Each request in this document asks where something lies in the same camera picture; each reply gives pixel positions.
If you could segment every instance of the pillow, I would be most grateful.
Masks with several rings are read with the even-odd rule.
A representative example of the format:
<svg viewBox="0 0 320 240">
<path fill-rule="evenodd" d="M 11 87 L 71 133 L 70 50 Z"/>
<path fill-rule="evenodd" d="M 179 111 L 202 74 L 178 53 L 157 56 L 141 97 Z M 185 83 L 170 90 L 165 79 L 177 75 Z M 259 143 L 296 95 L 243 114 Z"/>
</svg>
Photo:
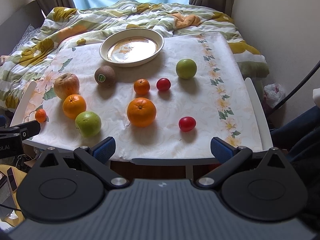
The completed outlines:
<svg viewBox="0 0 320 240">
<path fill-rule="evenodd" d="M 15 51 L 17 51 L 20 47 L 22 47 L 24 44 L 26 44 L 28 41 L 31 40 L 32 37 L 36 36 L 39 32 L 40 32 L 41 28 L 34 28 L 31 24 L 29 24 L 29 26 L 27 27 L 26 31 L 24 32 L 21 40 L 19 41 L 19 43 L 14 47 L 13 51 L 10 53 L 10 55 L 12 53 L 14 53 Z"/>
</svg>

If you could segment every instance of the logo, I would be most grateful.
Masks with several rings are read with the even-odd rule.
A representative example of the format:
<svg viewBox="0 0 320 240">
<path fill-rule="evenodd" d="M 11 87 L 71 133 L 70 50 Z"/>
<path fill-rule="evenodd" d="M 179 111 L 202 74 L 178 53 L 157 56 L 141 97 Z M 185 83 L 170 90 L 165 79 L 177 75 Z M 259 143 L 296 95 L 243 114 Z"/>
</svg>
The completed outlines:
<svg viewBox="0 0 320 240">
<path fill-rule="evenodd" d="M 159 185 L 159 187 L 166 187 L 167 186 L 167 184 L 165 182 L 161 182 L 158 185 Z"/>
<path fill-rule="evenodd" d="M 99 76 L 98 76 L 98 81 L 99 82 L 104 82 L 106 80 L 106 77 L 104 76 L 104 75 L 102 75 L 102 74 L 100 74 Z"/>
<path fill-rule="evenodd" d="M 0 151 L 9 150 L 10 145 L 0 146 Z"/>
</svg>

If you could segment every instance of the silver bolt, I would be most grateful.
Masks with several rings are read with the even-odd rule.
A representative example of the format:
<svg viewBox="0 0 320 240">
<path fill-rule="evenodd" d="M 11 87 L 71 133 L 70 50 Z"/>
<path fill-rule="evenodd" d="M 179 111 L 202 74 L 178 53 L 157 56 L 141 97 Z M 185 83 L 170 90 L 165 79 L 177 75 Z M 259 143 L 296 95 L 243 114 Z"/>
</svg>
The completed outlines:
<svg viewBox="0 0 320 240">
<path fill-rule="evenodd" d="M 117 178 L 113 178 L 111 180 L 111 184 L 113 184 L 115 186 L 123 186 L 126 183 L 127 183 L 127 180 L 125 178 L 117 177 Z"/>
<path fill-rule="evenodd" d="M 200 178 L 198 180 L 199 184 L 203 185 L 203 186 L 210 186 L 214 183 L 214 179 L 212 178 L 208 178 L 208 177 L 204 177 L 204 178 Z"/>
</svg>

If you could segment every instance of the table leg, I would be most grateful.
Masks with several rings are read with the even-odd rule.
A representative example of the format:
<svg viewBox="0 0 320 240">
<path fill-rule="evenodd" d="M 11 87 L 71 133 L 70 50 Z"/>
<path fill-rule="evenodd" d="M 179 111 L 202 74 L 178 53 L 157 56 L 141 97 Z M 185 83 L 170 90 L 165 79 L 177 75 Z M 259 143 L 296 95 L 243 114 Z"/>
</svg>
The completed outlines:
<svg viewBox="0 0 320 240">
<path fill-rule="evenodd" d="M 186 165 L 186 179 L 193 180 L 193 166 Z"/>
</svg>

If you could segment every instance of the striped blanket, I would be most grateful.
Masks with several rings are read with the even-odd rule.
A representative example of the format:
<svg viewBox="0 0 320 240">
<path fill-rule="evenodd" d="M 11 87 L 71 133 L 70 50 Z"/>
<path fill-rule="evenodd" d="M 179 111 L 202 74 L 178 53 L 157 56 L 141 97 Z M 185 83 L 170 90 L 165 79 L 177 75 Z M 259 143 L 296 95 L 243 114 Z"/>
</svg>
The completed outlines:
<svg viewBox="0 0 320 240">
<path fill-rule="evenodd" d="M 0 107 L 14 111 L 31 81 L 37 82 L 35 92 L 45 98 L 55 80 L 45 71 L 60 49 L 101 43 L 118 31 L 137 27 L 153 29 L 165 38 L 220 32 L 244 78 L 261 79 L 269 73 L 265 58 L 242 39 L 233 20 L 210 8 L 135 0 L 120 0 L 109 7 L 89 10 L 56 7 L 44 20 L 41 32 L 0 68 Z M 68 63 L 66 58 L 61 67 Z"/>
</svg>

